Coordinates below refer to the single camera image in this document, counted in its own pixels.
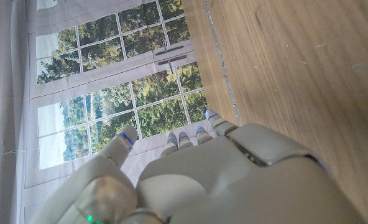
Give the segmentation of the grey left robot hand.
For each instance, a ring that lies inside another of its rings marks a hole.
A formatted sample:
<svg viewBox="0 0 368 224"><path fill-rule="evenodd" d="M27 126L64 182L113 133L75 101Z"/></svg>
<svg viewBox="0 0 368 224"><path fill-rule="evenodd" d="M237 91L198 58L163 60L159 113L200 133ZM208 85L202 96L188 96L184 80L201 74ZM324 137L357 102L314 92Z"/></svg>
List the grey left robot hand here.
<svg viewBox="0 0 368 224"><path fill-rule="evenodd" d="M126 126L33 215L32 223L364 223L306 147L259 124L207 110L216 131L169 134L136 184L121 167L137 139Z"/></svg>

